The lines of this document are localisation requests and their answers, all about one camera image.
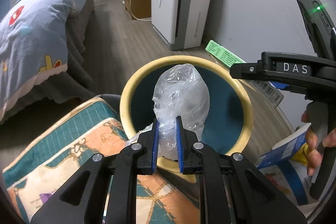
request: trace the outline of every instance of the barcode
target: barcode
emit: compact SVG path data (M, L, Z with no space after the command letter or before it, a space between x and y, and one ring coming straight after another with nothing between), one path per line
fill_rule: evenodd
M259 90L261 90L277 106L283 99L282 93L269 82L255 80L253 81Z

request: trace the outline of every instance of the yellow rim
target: yellow rim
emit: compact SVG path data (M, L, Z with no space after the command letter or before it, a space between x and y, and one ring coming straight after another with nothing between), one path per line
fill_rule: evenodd
M138 84L145 76L160 67L185 63L199 66L216 73L217 75L225 79L225 81L228 82L237 93L243 107L244 124L238 140L236 141L235 145L226 153L226 155L231 155L234 152L242 152L242 150L247 145L248 140L250 139L253 127L253 111L249 97L239 81L236 79L232 79L230 74L221 66L203 58L194 56L175 55L163 57L144 65L132 75L123 90L120 100L120 118L127 137L130 139L137 133L134 129L131 119L130 102L132 100L135 88L138 86ZM161 157L160 160L158 160L157 165L165 170L179 174L179 166L177 162ZM194 182L194 179L185 177L184 175L180 176L190 182Z

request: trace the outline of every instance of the green label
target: green label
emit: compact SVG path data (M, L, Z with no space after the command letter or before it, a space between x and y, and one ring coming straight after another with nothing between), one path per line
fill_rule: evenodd
M217 44L215 41L210 40L209 44L205 48L205 50L218 58L220 61L222 61L226 66L229 68L234 63L245 63L243 60L241 60L237 55L233 54L223 46Z

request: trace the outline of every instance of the hand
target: hand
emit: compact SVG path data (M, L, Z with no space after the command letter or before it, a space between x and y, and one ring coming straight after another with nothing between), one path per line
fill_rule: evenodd
M309 118L306 112L302 114L301 117L302 122L309 122ZM320 166L322 162L322 156L321 154L316 150L317 146L317 136L313 132L312 128L309 127L306 135L306 142L308 145L308 150L307 150L307 174L309 176L312 176L315 172L315 168ZM335 147L336 146L336 128L332 130L327 137L324 138L322 141L322 145L324 147Z

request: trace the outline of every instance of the cushion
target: cushion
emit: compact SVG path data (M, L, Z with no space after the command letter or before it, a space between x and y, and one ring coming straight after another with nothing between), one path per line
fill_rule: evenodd
M103 99L92 98L81 104L35 139L3 170L14 208L28 223L93 154L117 154L126 140L118 113ZM199 210L158 174L137 177L136 205L137 224L199 223Z

